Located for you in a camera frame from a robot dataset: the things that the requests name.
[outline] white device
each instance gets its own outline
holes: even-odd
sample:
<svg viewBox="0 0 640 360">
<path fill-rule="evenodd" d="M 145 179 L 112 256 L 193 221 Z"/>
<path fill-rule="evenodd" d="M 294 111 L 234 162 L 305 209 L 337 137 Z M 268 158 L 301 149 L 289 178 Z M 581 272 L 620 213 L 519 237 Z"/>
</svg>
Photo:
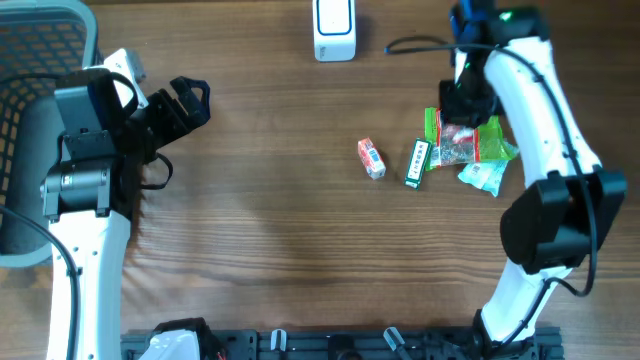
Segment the white device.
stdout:
<svg viewBox="0 0 640 360">
<path fill-rule="evenodd" d="M 149 105 L 147 98 L 138 86 L 138 83 L 142 82 L 147 77 L 147 73 L 144 71 L 144 67 L 142 66 L 142 62 L 140 62 L 138 53 L 131 49 L 120 49 L 111 54 L 108 58 L 104 59 L 104 65 L 98 65 L 95 67 L 103 67 L 111 70 L 111 72 L 117 72 L 124 75 L 124 77 L 131 81 L 131 84 L 133 84 L 136 89 L 136 95 L 138 96 L 138 109 L 145 108 Z M 118 96 L 120 97 L 120 102 L 126 104 L 129 101 L 129 98 L 133 96 L 133 94 L 131 94 L 131 90 L 126 85 L 119 82 L 115 82 L 114 84 L 116 86 Z"/>
<path fill-rule="evenodd" d="M 313 44 L 318 61 L 353 59 L 356 55 L 355 0 L 313 0 Z"/>
</svg>

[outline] green packet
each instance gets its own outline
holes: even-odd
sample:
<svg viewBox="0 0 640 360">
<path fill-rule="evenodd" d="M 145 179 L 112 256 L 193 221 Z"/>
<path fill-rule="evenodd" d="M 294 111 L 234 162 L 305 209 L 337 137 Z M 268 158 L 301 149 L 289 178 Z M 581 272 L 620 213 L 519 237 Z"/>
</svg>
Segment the green packet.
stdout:
<svg viewBox="0 0 640 360">
<path fill-rule="evenodd" d="M 448 165 L 497 160 L 512 160 L 518 155 L 502 136 L 497 116 L 476 129 L 458 125 L 442 126 L 440 109 L 427 108 L 424 117 L 424 137 L 434 147 L 426 171 Z"/>
</svg>

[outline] wood grain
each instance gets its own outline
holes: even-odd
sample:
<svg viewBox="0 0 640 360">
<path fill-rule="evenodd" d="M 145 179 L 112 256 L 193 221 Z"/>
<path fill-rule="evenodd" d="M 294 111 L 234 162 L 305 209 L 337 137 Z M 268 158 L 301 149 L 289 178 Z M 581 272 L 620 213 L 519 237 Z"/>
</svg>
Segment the wood grain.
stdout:
<svg viewBox="0 0 640 360">
<path fill-rule="evenodd" d="M 498 221 L 523 191 L 522 166 L 509 165 L 497 199 L 460 183 L 460 167 L 429 173 L 418 192 L 403 186 L 424 108 L 452 72 L 444 53 L 382 52 L 400 36 L 449 39 L 450 2 L 359 2 L 357 58 L 336 64 L 313 57 L 307 0 L 100 3 L 103 52 L 137 49 L 146 93 L 177 75 L 212 88 L 212 120 L 163 149 L 174 178 L 140 201 L 123 333 L 194 316 L 218 329 L 470 323 L 504 266 Z M 638 10 L 630 0 L 544 2 L 583 135 L 630 185 L 593 295 L 559 290 L 541 316 L 562 327 L 568 359 L 640 359 Z M 380 181 L 356 155 L 367 136 L 388 166 Z M 583 269 L 571 275 L 584 279 Z M 0 359 L 44 358 L 50 270 L 0 270 L 0 286 Z"/>
</svg>

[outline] plastic bag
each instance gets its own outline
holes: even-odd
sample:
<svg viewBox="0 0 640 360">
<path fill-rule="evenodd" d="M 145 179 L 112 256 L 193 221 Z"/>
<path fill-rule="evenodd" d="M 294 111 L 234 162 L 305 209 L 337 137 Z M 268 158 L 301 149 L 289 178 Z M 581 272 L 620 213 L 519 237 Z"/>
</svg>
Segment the plastic bag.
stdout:
<svg viewBox="0 0 640 360">
<path fill-rule="evenodd" d="M 502 183 L 502 176 L 508 163 L 508 160 L 498 160 L 469 164 L 458 174 L 458 179 L 463 183 L 473 185 L 477 189 L 488 191 L 494 197 L 497 197 Z"/>
<path fill-rule="evenodd" d="M 464 126 L 442 126 L 440 109 L 425 110 L 425 139 L 435 146 L 426 170 L 441 166 L 497 160 L 511 160 L 517 155 L 502 136 L 497 116 L 492 116 L 476 129 Z"/>
</svg>

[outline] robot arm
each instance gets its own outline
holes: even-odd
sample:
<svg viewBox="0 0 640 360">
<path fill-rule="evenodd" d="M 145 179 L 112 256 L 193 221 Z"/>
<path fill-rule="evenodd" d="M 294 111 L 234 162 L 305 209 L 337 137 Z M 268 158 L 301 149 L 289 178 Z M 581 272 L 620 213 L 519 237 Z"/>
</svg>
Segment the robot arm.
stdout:
<svg viewBox="0 0 640 360">
<path fill-rule="evenodd" d="M 78 271 L 77 346 L 71 352 L 75 359 L 120 358 L 122 265 L 133 204 L 145 188 L 139 168 L 156 157 L 166 159 L 156 150 L 210 118 L 206 82 L 179 77 L 171 82 L 178 100 L 164 89 L 145 98 L 136 84 L 143 77 L 135 53 L 121 49 L 104 65 L 56 83 L 66 146 L 59 149 L 62 161 L 49 170 L 41 192 L 49 230 L 69 250 Z M 202 89 L 202 99 L 191 91 L 194 87 Z M 55 248 L 53 259 L 47 359 L 64 359 L 73 295 L 67 266 Z M 180 351 L 192 350 L 185 336 Z"/>
<path fill-rule="evenodd" d="M 478 126 L 500 112 L 501 105 L 521 150 L 527 188 L 503 215 L 500 232 L 507 264 L 474 324 L 483 336 L 479 355 L 486 358 L 495 355 L 496 345 L 518 345 L 534 335 L 538 315 L 558 284 L 547 280 L 563 279 L 586 255 L 595 256 L 591 241 L 596 239 L 598 249 L 602 245 L 626 193 L 626 181 L 621 173 L 602 169 L 578 130 L 537 11 L 498 10 L 492 1 L 461 3 L 450 17 L 461 47 L 454 56 L 455 80 L 440 85 L 442 111 L 453 123 Z M 475 51 L 465 49 L 465 44 L 500 46 L 526 60 L 538 74 L 504 51 Z M 581 189 L 582 180 L 588 187 Z M 588 194 L 581 191 L 585 188 Z M 593 220 L 587 216 L 590 211 Z M 523 346 L 501 350 L 517 353 L 518 347 Z"/>
</svg>

